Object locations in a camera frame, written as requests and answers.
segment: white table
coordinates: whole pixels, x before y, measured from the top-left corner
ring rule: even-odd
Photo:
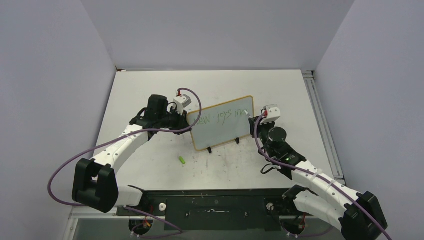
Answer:
[[[116,74],[97,144],[118,137],[129,121],[147,106],[150,95],[171,100],[178,88],[189,88],[208,107],[246,95],[254,98],[255,115],[277,104],[276,125],[287,131],[287,142],[317,168],[333,177],[320,130],[300,70],[127,71]],[[188,112],[199,105],[190,93]],[[197,152],[189,133],[160,132],[140,147],[117,174],[118,185],[145,190],[224,190],[290,188],[276,170],[262,175],[267,164],[252,138]],[[182,156],[186,164],[178,159]]]

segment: green marker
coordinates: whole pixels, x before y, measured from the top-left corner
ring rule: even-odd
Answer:
[[[186,161],[184,161],[184,158],[183,158],[182,156],[179,156],[178,158],[179,158],[179,161],[180,161],[182,164],[186,164]]]

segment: white wall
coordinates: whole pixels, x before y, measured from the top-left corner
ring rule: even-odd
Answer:
[[[0,3],[0,239],[61,239],[70,208],[47,182],[98,136],[113,77],[79,0]],[[71,200],[75,165],[53,191]]]
[[[377,195],[393,239],[423,238],[423,12],[356,0],[315,72],[347,184]]]
[[[354,0],[81,0],[123,69],[315,70]]]

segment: screw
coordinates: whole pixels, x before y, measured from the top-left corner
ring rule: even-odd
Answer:
[[[268,209],[269,211],[271,211],[271,208],[272,207],[274,207],[274,204],[272,203],[272,202],[269,202],[267,205],[266,205],[266,209]]]
[[[165,204],[165,203],[161,203],[161,204],[159,204],[159,210],[160,211],[165,211],[165,209],[167,209],[167,205]]]

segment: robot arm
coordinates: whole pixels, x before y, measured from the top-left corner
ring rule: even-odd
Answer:
[[[259,153],[275,164],[280,173],[302,185],[295,185],[283,195],[284,205],[326,221],[340,230],[346,240],[377,239],[382,232],[358,207],[364,208],[386,229],[387,222],[376,196],[368,191],[361,194],[350,189],[313,166],[286,142],[286,131],[275,126],[275,121],[280,117],[277,105],[265,106],[263,111],[264,118],[261,115],[249,119],[250,134],[253,137],[255,123],[260,123],[257,126],[257,136],[263,147]],[[336,188],[342,189],[345,194],[336,191]]]
[[[147,108],[143,108],[130,121],[118,138],[120,140],[109,145],[91,160],[83,158],[77,163],[72,199],[103,213],[109,212],[114,206],[137,206],[143,193],[129,186],[118,187],[116,174],[130,156],[157,133],[157,131],[142,131],[143,129],[175,131],[187,128],[189,125],[184,108],[190,103],[190,97],[178,95],[172,102],[176,107],[172,106],[168,112],[167,98],[152,95]]]

